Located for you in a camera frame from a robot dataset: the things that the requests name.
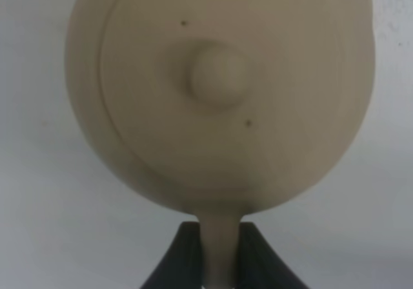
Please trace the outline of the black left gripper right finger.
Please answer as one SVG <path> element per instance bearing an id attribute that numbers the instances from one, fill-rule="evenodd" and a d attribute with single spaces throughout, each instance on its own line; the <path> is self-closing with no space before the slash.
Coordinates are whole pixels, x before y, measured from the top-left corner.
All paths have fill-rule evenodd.
<path id="1" fill-rule="evenodd" d="M 242 222 L 235 288 L 308 289 L 308 286 L 278 256 L 254 223 Z"/>

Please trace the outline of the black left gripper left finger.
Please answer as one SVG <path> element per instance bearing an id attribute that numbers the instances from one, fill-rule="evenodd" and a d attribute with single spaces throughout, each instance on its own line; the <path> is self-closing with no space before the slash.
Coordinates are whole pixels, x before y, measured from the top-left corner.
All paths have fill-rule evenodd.
<path id="1" fill-rule="evenodd" d="M 183 222 L 166 254 L 141 289 L 201 289 L 202 286 L 200 225 Z"/>

